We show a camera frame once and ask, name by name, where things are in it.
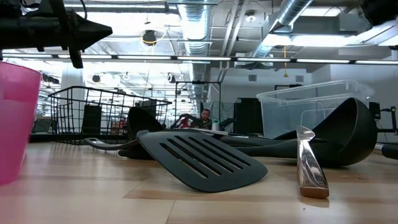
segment black wire basket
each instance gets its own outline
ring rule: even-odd
[[[98,138],[109,144],[128,141],[127,115],[140,107],[165,123],[167,106],[172,102],[129,95],[122,90],[108,91],[71,86],[49,94],[54,141],[84,145],[84,138]]]

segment black slotted spatula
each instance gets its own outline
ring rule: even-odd
[[[259,161],[203,133],[140,131],[137,139],[178,180],[203,192],[244,187],[268,172]]]

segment clear plastic bin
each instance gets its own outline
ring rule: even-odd
[[[346,99],[366,105],[374,90],[352,80],[332,81],[260,93],[265,138],[276,138],[301,125],[314,128]]]

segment wooden surface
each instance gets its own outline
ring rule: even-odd
[[[204,194],[154,161],[31,144],[19,180],[0,186],[0,223],[398,223],[398,161],[324,169],[330,196],[317,200],[300,196],[294,160],[258,159],[269,170],[260,182]]]

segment ceiling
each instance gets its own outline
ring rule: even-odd
[[[111,26],[113,35],[95,43],[86,49],[85,54],[95,55],[185,55],[185,45],[183,42],[182,21],[179,15],[163,14],[163,13],[132,13],[133,9],[126,7],[134,4],[135,0],[120,1],[90,1],[85,0],[88,7],[88,20]],[[255,21],[248,22],[243,20],[237,41],[233,45],[232,55],[236,53],[252,52],[263,40],[262,28],[267,16],[276,13],[279,10],[280,0],[274,1],[250,1],[246,12],[254,11]],[[80,6],[80,1],[65,0],[67,8],[74,8],[81,16],[84,15]],[[357,14],[357,0],[332,1],[332,0],[315,0],[304,10],[302,16],[317,17],[336,17],[339,14]],[[218,0],[218,5],[211,8],[210,17],[210,55],[219,56],[223,48],[224,37],[227,32],[227,24],[230,20],[232,0]],[[238,7],[238,13],[235,20],[238,19],[241,6]],[[158,39],[154,47],[148,47],[141,41],[141,35],[145,30],[154,30]],[[18,49],[5,50],[4,53],[37,53],[36,49]],[[48,54],[67,54],[61,51],[60,47],[46,48],[45,53]],[[380,47],[377,45],[361,45],[356,47],[302,47],[302,46],[286,46],[274,47],[270,54],[273,57],[295,57],[295,58],[343,58],[343,59],[383,59],[391,54],[388,47]],[[50,76],[58,78],[62,81],[62,73],[65,64],[69,59],[65,58],[60,61],[53,60],[32,60],[23,58],[9,58],[8,62],[17,63],[26,67],[40,70]],[[211,64],[211,79],[214,81],[218,76],[218,63]],[[322,65],[310,64],[294,64],[289,65],[288,70],[293,74],[312,73]],[[267,73],[277,72],[284,73],[285,65],[283,63],[275,63],[267,67]],[[95,88],[114,89],[120,88],[126,90],[127,93],[133,93],[141,96],[151,96],[161,99],[174,100],[175,85],[166,80],[168,74],[174,75],[177,80],[191,81],[190,64],[176,63],[126,63],[126,62],[85,62],[84,74],[86,85]],[[248,74],[262,74],[263,70],[248,72],[244,69],[235,69],[234,65],[230,65],[229,71],[226,73],[226,85],[261,85],[267,83],[267,76],[261,77],[256,84],[249,82]],[[93,75],[99,75],[102,82],[93,82]],[[272,78],[272,83],[279,81]],[[59,90],[60,85],[42,84],[42,92],[50,93]],[[194,113],[197,108],[194,93],[191,91],[190,84],[185,86],[187,91],[179,96],[179,101],[185,103],[177,105],[178,113]],[[206,88],[203,88],[203,95],[206,95]]]

